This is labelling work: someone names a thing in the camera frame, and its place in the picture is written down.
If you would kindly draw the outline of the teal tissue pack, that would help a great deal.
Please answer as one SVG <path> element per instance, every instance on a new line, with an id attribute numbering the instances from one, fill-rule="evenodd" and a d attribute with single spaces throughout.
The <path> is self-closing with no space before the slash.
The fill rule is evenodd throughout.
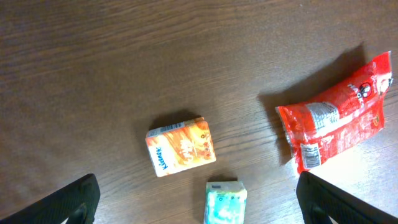
<path id="1" fill-rule="evenodd" d="M 206 183 L 204 224 L 243 224 L 248 192 L 240 181 Z"/>

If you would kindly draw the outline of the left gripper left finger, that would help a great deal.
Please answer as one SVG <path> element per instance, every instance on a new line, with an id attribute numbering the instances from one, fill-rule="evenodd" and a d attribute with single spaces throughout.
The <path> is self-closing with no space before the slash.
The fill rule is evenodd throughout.
<path id="1" fill-rule="evenodd" d="M 4 218 L 1 223 L 87 223 L 95 220 L 100 188 L 87 174 L 45 198 Z"/>

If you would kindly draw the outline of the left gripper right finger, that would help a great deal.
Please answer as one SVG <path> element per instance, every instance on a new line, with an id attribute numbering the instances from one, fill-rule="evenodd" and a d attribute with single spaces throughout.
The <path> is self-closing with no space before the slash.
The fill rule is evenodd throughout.
<path id="1" fill-rule="evenodd" d="M 397 223 L 396 217 L 307 171 L 300 174 L 296 195 L 305 224 Z"/>

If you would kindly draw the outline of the orange tissue pack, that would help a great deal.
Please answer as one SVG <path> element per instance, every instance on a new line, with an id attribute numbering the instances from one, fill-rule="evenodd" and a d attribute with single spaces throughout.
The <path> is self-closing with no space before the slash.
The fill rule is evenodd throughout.
<path id="1" fill-rule="evenodd" d="M 203 117 L 150 130 L 146 145 L 157 177 L 216 161 L 208 123 Z"/>

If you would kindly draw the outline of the red candy bag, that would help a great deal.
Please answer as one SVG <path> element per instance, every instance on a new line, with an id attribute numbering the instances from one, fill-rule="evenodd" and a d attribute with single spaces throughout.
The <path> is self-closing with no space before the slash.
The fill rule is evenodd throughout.
<path id="1" fill-rule="evenodd" d="M 384 99 L 393 82 L 391 54 L 374 57 L 310 100 L 276 107 L 298 174 L 384 128 Z"/>

